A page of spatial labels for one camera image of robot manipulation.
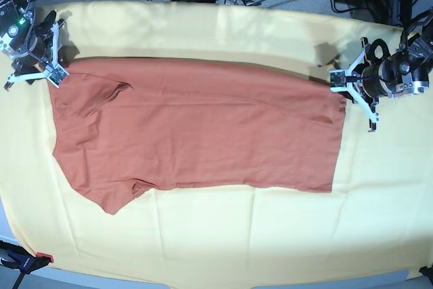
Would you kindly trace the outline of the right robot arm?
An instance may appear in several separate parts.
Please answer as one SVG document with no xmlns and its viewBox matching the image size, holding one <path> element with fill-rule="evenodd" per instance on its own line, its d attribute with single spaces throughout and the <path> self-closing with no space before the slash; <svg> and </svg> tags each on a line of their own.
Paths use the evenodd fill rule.
<svg viewBox="0 0 433 289">
<path fill-rule="evenodd" d="M 1 53 L 11 61 L 14 71 L 4 85 L 9 90 L 20 82 L 33 84 L 45 79 L 54 87 L 69 73 L 60 64 L 60 29 L 65 20 L 51 11 L 37 24 L 36 0 L 1 0 Z"/>
</svg>

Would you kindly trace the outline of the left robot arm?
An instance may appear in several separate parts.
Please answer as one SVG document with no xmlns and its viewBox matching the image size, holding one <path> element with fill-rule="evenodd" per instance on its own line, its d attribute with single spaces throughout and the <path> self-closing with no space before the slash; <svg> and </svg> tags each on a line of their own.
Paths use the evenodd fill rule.
<svg viewBox="0 0 433 289">
<path fill-rule="evenodd" d="M 402 30 L 400 43 L 390 53 L 387 43 L 362 39 L 363 62 L 355 66 L 350 82 L 362 96 L 396 98 L 420 95 L 429 88 L 432 71 L 432 8 L 412 18 Z"/>
</svg>

